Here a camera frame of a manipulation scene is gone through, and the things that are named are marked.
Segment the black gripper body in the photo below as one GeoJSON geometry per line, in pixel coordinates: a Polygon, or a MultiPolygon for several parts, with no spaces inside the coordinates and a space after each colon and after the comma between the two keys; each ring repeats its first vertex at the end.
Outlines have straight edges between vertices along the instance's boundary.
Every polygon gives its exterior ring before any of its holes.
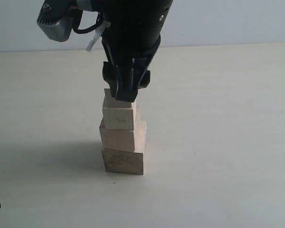
{"type": "Polygon", "coordinates": [[[104,78],[149,77],[171,0],[93,0],[93,11],[110,23],[102,34],[108,61],[104,78]]]}

